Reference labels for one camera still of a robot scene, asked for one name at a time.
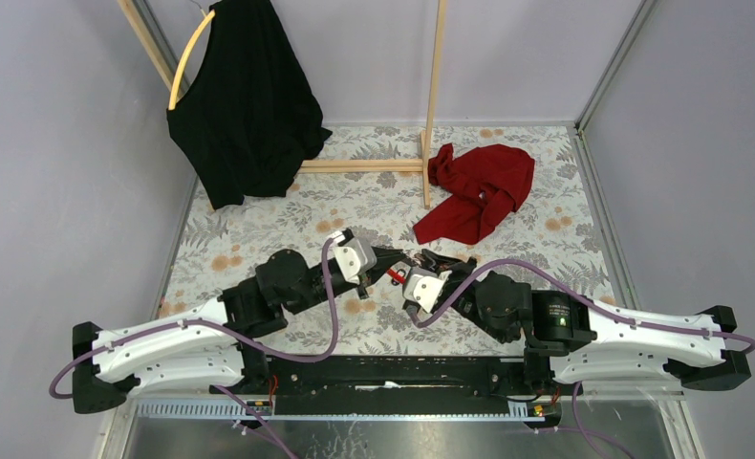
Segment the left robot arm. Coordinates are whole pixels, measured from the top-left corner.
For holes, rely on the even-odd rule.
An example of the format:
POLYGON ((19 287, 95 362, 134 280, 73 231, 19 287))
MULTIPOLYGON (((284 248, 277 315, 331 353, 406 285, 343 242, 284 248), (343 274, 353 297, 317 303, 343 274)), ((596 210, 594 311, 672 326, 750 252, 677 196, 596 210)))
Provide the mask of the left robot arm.
POLYGON ((287 327, 297 315, 350 291, 366 295, 390 268, 406 260, 399 249, 334 244, 333 256, 313 267, 282 250, 254 275, 207 303, 171 317, 116 330, 93 322, 72 332, 71 394, 75 413, 110 410, 128 399, 214 385, 241 392, 271 390, 272 352, 253 341, 287 327))

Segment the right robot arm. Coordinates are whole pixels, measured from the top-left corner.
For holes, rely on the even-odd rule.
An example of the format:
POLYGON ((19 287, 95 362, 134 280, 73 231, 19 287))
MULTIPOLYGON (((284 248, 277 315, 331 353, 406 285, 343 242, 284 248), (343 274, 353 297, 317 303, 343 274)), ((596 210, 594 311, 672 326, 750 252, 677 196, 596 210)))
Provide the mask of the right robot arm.
POLYGON ((454 311, 501 343, 518 342, 523 365, 516 383, 535 394, 590 381, 676 381, 686 389, 727 391, 751 376, 745 350, 727 343, 734 312, 714 306, 692 316, 622 309, 555 285, 538 290, 476 260, 423 251, 406 275, 404 308, 418 327, 418 312, 454 311))

